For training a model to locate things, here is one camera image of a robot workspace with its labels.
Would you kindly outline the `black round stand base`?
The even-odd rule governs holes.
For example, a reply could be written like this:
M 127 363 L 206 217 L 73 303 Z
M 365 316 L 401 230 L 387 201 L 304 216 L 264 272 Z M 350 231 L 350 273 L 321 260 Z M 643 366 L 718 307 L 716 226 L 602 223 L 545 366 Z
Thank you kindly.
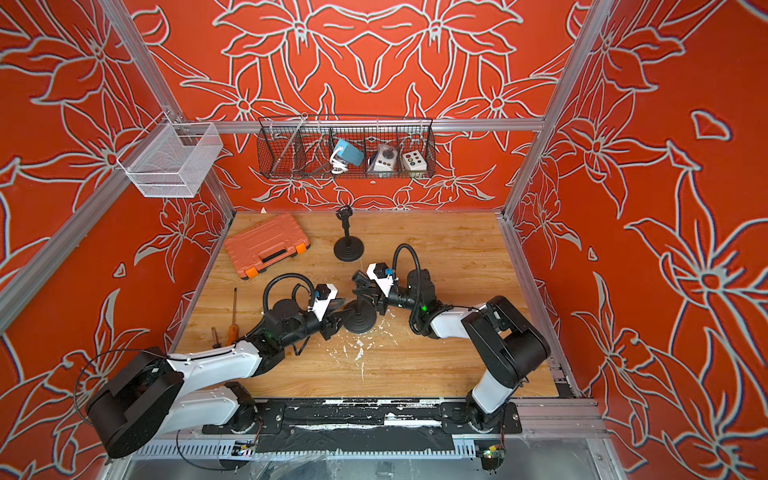
M 363 253 L 364 244 L 355 236 L 340 238 L 334 245 L 334 255 L 342 262 L 354 262 L 360 259 Z

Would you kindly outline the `black mic clip pole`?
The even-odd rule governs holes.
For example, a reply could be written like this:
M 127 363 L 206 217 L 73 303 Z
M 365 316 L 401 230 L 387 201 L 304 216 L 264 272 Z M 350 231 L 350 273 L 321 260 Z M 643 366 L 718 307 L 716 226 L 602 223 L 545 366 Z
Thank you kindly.
M 336 211 L 336 217 L 340 220 L 344 237 L 350 237 L 350 218 L 353 215 L 353 209 L 350 205 L 344 205 Z
M 371 280 L 362 270 L 353 274 L 352 281 L 355 283 L 353 294 L 357 299 L 375 307 L 379 296 L 379 289 L 375 281 Z

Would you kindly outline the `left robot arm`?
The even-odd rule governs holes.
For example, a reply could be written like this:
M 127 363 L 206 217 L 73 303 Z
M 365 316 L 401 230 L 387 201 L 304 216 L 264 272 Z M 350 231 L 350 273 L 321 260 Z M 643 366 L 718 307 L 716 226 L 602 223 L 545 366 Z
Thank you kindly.
M 107 455 L 124 458 L 158 435 L 204 425 L 247 433 L 261 421 L 242 380 L 265 374 L 286 350 L 319 334 L 330 339 L 353 310 L 332 284 L 313 284 L 298 274 L 308 304 L 294 296 L 269 302 L 261 321 L 233 344 L 192 354 L 142 350 L 108 381 L 85 408 Z

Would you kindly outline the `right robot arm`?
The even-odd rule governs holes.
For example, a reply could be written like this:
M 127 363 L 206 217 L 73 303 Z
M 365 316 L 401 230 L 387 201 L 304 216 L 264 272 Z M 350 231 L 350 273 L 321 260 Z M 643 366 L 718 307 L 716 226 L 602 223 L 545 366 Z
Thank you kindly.
M 466 397 L 463 421 L 478 431 L 502 421 L 512 394 L 551 354 L 540 331 L 504 296 L 479 306 L 440 301 L 429 271 L 407 243 L 396 247 L 391 265 L 372 263 L 366 276 L 379 313 L 401 308 L 409 312 L 408 325 L 416 335 L 472 343 L 485 371 Z

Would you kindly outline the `orange plastic tool case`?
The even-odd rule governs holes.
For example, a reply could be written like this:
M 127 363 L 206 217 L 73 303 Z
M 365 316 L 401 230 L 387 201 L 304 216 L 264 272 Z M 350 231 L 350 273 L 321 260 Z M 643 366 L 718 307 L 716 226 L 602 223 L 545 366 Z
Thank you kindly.
M 310 239 L 290 213 L 281 213 L 225 240 L 224 248 L 242 280 L 265 273 L 277 262 L 305 253 Z

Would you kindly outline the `white button box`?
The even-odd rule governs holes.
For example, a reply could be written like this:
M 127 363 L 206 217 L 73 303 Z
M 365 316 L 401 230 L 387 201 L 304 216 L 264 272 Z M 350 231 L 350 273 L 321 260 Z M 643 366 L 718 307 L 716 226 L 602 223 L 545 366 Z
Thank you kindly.
M 403 169 L 411 175 L 426 173 L 428 165 L 423 155 L 418 151 L 409 151 L 401 154 Z

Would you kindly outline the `white device black knobs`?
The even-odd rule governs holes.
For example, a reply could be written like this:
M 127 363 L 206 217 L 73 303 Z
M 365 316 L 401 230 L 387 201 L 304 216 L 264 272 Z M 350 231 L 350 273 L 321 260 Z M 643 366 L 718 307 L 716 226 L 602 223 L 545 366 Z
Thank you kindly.
M 398 152 L 388 145 L 380 145 L 373 155 L 368 171 L 370 173 L 393 173 L 398 161 Z

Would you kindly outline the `teal box in basket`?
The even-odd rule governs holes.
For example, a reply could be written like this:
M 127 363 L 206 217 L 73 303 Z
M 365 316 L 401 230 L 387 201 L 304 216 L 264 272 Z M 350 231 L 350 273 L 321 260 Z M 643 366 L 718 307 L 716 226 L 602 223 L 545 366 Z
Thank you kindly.
M 339 139 L 332 150 L 331 158 L 345 165 L 360 166 L 365 154 L 350 142 Z

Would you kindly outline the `orange black handled tool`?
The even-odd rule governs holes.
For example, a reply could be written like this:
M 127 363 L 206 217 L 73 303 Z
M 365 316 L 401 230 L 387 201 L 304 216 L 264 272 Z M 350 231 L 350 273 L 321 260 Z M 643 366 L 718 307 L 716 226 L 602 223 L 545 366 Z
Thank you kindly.
M 234 344 L 238 338 L 239 338 L 239 325 L 237 324 L 237 298 L 238 298 L 238 289 L 233 289 L 233 302 L 232 302 L 232 309 L 231 309 L 231 322 L 228 329 L 228 336 L 227 341 L 229 344 Z

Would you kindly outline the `black handled screwdriver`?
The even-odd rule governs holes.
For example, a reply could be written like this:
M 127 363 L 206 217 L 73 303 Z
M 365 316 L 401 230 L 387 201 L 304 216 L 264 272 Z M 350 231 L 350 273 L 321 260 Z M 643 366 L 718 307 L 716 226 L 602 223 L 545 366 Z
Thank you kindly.
M 213 340 L 212 348 L 214 349 L 221 348 L 222 345 L 218 336 L 218 332 L 215 327 L 211 327 L 211 336 Z

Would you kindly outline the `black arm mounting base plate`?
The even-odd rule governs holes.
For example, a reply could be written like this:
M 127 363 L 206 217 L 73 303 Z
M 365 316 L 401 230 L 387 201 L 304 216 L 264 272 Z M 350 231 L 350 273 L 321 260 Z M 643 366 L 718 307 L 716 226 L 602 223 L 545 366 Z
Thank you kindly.
M 277 399 L 256 404 L 251 425 L 205 425 L 206 436 L 251 440 L 259 454 L 473 457 L 522 432 L 512 402 L 489 416 L 463 399 Z

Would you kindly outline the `clear plastic wall bin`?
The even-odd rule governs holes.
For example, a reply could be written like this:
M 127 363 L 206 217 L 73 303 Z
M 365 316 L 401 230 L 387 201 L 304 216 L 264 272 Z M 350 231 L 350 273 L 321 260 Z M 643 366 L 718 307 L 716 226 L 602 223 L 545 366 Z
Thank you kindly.
M 117 164 L 146 198 L 195 197 L 223 148 L 216 126 L 182 134 L 172 124 L 155 127 Z

